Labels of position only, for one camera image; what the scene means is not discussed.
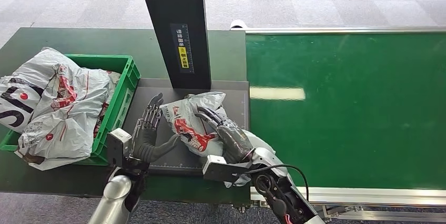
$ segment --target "green plastic crate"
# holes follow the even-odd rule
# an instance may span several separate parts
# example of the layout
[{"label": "green plastic crate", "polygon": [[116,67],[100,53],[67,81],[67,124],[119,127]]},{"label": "green plastic crate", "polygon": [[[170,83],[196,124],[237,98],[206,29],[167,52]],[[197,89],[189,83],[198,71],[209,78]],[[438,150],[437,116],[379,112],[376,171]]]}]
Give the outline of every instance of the green plastic crate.
[{"label": "green plastic crate", "polygon": [[[107,166],[107,145],[105,142],[107,133],[123,125],[141,74],[131,56],[80,54],[66,54],[66,56],[81,67],[121,73],[121,78],[104,115],[99,132],[93,141],[92,154],[90,158],[76,163]],[[20,133],[10,130],[0,143],[0,150],[15,151],[19,137]]]}]

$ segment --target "sticker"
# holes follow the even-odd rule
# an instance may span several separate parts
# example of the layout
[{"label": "sticker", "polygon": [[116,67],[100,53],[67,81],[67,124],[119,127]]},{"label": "sticker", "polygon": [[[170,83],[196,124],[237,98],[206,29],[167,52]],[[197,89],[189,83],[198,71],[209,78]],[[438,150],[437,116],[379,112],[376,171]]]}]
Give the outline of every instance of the sticker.
[{"label": "sticker", "polygon": [[180,73],[194,73],[187,24],[172,23],[170,24],[170,29],[174,39],[175,51],[178,51],[177,58]]},{"label": "sticker", "polygon": [[178,47],[178,52],[180,53],[180,61],[182,68],[189,68],[189,62],[187,60],[187,52],[185,47]]}]

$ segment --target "silver cylinder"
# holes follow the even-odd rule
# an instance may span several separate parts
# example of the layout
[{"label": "silver cylinder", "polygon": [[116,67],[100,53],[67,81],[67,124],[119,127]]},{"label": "silver cylinder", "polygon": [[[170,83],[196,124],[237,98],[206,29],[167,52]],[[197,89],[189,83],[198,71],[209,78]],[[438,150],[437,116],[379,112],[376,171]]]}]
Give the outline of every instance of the silver cylinder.
[{"label": "silver cylinder", "polygon": [[104,195],[88,224],[126,224],[130,212],[126,209],[124,200],[130,189],[131,181],[127,176],[112,178],[105,186]]}]

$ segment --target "black cable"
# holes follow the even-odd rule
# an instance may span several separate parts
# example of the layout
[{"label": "black cable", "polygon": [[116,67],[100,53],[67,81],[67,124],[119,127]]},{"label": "black cable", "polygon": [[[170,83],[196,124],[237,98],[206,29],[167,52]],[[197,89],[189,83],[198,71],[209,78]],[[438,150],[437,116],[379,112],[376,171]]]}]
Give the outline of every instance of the black cable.
[{"label": "black cable", "polygon": [[296,171],[298,171],[298,172],[300,173],[300,175],[302,176],[303,182],[305,183],[305,191],[306,191],[306,193],[307,193],[307,201],[309,202],[310,200],[309,200],[308,198],[309,198],[310,193],[309,193],[309,190],[308,190],[308,182],[307,182],[307,178],[305,177],[305,174],[303,174],[303,172],[302,172],[299,168],[297,168],[296,166],[294,166],[294,165],[286,165],[286,164],[282,164],[282,165],[273,165],[273,166],[263,167],[263,168],[260,168],[260,169],[250,170],[250,171],[245,172],[245,174],[258,173],[258,172],[261,172],[261,171],[264,171],[264,170],[270,170],[270,169],[278,168],[278,167],[288,167],[288,168],[293,168],[294,170],[296,170]]}]

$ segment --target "gray carpet floor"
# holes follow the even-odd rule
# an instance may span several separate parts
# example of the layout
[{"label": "gray carpet floor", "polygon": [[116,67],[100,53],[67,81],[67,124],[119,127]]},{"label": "gray carpet floor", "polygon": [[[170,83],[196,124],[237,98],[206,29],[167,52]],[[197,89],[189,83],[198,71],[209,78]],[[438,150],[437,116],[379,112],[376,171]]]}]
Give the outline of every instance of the gray carpet floor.
[{"label": "gray carpet floor", "polygon": [[[250,27],[446,26],[446,0],[206,0],[206,14],[209,29],[228,29],[234,19]],[[153,26],[144,0],[0,0],[0,47],[20,27]],[[97,202],[2,193],[0,224],[85,223]],[[145,201],[132,223],[278,222],[269,209]]]}]

